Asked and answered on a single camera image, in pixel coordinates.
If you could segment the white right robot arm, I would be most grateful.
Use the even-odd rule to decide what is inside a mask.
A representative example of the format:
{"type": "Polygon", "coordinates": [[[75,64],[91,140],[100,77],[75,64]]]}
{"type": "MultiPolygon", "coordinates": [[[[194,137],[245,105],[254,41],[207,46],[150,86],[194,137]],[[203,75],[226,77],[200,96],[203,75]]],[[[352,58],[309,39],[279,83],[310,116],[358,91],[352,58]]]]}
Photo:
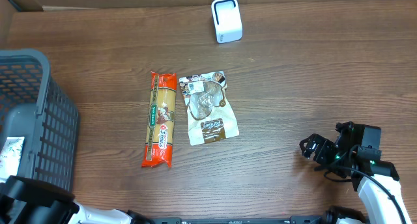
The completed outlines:
{"type": "Polygon", "coordinates": [[[301,140],[301,153],[318,163],[316,171],[333,173],[333,182],[350,182],[364,204],[370,223],[410,223],[399,175],[393,163],[381,160],[381,133],[341,131],[336,141],[319,134],[301,140]]]}

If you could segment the orange spaghetti pasta pack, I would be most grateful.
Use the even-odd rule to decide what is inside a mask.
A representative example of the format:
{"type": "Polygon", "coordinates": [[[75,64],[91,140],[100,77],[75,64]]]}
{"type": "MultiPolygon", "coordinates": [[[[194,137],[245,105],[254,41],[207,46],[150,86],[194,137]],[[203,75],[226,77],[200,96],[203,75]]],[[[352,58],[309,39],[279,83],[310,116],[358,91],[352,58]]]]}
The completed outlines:
{"type": "Polygon", "coordinates": [[[143,167],[172,164],[177,75],[152,72],[143,167]]]}

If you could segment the white leaf print tube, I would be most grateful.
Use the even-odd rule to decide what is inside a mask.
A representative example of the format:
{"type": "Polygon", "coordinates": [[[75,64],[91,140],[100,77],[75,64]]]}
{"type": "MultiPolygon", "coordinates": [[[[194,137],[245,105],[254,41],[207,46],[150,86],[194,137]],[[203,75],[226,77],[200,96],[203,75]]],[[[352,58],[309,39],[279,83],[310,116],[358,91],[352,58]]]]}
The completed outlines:
{"type": "Polygon", "coordinates": [[[25,137],[7,137],[1,150],[1,183],[5,183],[10,176],[18,174],[24,141],[25,137]]]}

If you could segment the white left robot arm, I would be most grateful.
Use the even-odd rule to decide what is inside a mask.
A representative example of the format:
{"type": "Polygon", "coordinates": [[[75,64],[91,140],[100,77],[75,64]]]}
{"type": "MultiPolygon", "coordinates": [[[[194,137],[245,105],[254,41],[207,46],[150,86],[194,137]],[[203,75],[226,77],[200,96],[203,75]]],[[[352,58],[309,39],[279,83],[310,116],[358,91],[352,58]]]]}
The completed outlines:
{"type": "Polygon", "coordinates": [[[1,183],[1,223],[131,224],[127,213],[83,206],[69,191],[40,180],[10,176],[1,183]]]}

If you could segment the beige brown snack pouch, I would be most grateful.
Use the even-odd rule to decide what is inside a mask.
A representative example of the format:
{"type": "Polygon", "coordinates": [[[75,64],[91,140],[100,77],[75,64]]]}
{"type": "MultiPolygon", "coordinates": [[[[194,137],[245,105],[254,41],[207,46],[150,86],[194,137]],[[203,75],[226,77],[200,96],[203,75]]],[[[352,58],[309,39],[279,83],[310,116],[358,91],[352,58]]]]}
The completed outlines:
{"type": "Polygon", "coordinates": [[[224,72],[181,77],[179,86],[188,119],[192,146],[213,143],[239,135],[236,116],[226,98],[224,72]]]}

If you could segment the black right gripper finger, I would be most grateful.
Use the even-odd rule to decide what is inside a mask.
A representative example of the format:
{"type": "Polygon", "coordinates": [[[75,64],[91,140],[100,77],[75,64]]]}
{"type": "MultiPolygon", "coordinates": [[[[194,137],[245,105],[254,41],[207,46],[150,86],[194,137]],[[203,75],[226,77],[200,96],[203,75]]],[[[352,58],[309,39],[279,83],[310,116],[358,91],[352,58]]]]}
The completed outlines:
{"type": "Polygon", "coordinates": [[[319,146],[319,145],[325,144],[325,142],[326,142],[325,137],[319,134],[313,133],[308,137],[307,146],[313,146],[313,145],[319,146]]]}
{"type": "Polygon", "coordinates": [[[301,153],[304,157],[310,158],[313,153],[313,141],[311,139],[303,139],[300,144],[301,153]]]}

